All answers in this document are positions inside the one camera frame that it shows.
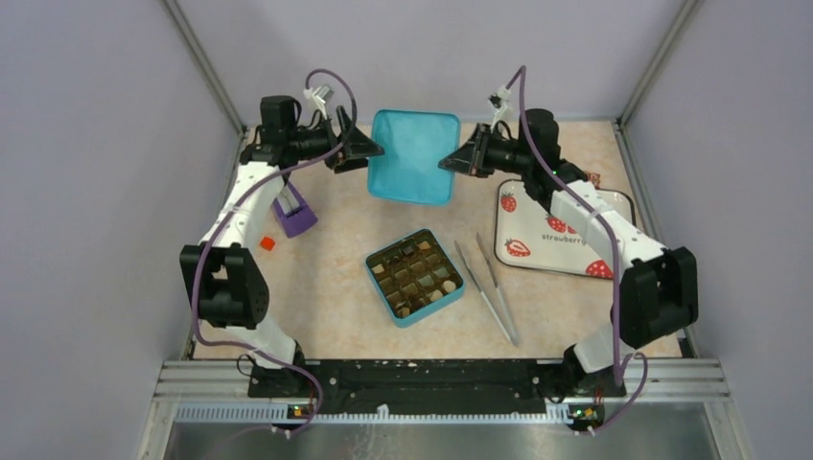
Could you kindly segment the teal chocolate box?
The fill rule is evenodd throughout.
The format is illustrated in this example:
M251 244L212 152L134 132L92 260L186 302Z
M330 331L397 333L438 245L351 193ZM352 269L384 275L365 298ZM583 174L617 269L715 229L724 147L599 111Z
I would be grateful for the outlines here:
M395 326L410 327L463 297L466 282L428 228L370 253L368 276Z

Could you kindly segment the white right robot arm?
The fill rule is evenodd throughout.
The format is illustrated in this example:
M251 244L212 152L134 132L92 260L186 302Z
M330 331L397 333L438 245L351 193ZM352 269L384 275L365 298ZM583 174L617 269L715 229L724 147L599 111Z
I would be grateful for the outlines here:
M385 151L339 108L316 128L325 148L304 168L322 198L318 223L296 261L310 284L320 358L504 359L512 350L543 357L536 339L564 334L562 381L589 394L609 371L624 381L632 357L695 315L683 299L675 252L640 232L605 202L583 169L566 158L561 129L546 109L523 108L500 132L476 124L465 143L449 113L414 113L418 149L408 159ZM521 210L539 210L522 232L500 241L527 255L552 219L591 257L568 282L525 271L476 266L493 230L499 184L520 183Z

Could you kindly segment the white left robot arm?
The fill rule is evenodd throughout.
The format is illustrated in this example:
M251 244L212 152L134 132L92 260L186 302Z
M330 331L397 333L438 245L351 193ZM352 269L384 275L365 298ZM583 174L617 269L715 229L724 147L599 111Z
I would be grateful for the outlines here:
M295 362L297 342L268 313L269 288L255 260L273 201L290 171L315 163L336 145L329 122L299 125L292 96L260 102L261 123L245 146L230 192L212 227L179 255L197 342L235 347L271 369L271 384L285 396L301 393L307 370Z

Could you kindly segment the metal tongs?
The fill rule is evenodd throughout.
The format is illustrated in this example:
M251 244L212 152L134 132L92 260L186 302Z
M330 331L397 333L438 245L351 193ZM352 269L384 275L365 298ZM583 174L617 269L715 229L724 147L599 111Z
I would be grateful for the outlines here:
M473 283L484 305L491 312L498 328L505 340L513 347L520 345L520 336L517 331L512 313L504 296L502 283L495 269L492 257L488 254L485 241L479 233L475 235L475 242L484 272L475 269L474 259L470 257L459 241L453 242L454 250L463 264L464 271Z

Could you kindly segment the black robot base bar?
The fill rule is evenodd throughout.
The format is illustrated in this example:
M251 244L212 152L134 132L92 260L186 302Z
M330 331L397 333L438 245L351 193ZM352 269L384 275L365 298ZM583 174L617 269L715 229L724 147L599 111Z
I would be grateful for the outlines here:
M570 399L623 397L611 371L583 375L557 360L325 359L307 361L306 376L254 366L251 398L299 398L320 415L541 414Z

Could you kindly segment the teal box lid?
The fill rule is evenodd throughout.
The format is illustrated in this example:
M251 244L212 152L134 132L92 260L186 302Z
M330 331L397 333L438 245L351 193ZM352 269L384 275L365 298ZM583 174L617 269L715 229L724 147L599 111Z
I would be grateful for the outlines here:
M461 123L452 113L381 109L371 139L384 154L369 159L367 191L376 198L444 206L454 174L439 162L459 147Z

